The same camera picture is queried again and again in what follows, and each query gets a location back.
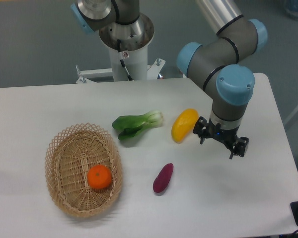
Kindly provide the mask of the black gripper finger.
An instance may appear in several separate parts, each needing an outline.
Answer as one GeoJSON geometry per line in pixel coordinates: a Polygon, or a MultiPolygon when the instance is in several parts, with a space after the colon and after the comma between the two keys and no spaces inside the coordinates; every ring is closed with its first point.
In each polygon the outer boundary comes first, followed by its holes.
{"type": "Polygon", "coordinates": [[[247,137],[238,137],[236,141],[233,143],[233,146],[230,148],[230,156],[229,158],[232,159],[234,156],[244,157],[249,144],[249,138],[247,137]]]}
{"type": "Polygon", "coordinates": [[[193,133],[200,139],[200,144],[203,144],[205,139],[209,138],[209,124],[204,117],[199,117],[196,121],[193,133]]]}

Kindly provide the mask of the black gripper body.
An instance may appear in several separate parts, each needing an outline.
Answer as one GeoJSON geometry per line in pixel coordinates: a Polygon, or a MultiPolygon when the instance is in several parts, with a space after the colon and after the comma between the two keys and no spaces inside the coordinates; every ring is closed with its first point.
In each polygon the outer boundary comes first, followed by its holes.
{"type": "Polygon", "coordinates": [[[204,117],[201,117],[201,144],[206,139],[212,138],[217,142],[222,143],[227,149],[233,149],[240,140],[237,136],[239,127],[225,130],[221,128],[221,124],[213,124],[211,120],[207,122],[204,117]]]}

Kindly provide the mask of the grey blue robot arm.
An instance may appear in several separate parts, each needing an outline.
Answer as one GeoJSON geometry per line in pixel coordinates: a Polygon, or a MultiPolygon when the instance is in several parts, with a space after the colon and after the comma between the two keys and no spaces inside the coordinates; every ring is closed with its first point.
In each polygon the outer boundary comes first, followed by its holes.
{"type": "MultiPolygon", "coordinates": [[[[232,156],[243,157],[249,139],[238,137],[255,77],[239,65],[263,48],[268,39],[265,25],[246,19],[232,0],[199,0],[197,5],[218,39],[206,46],[185,45],[177,67],[213,101],[209,119],[194,122],[193,133],[201,142],[212,138],[232,156]]],[[[146,80],[147,47],[154,36],[152,21],[140,12],[137,0],[76,0],[71,10],[85,33],[98,32],[108,48],[115,81],[146,80]]]]}

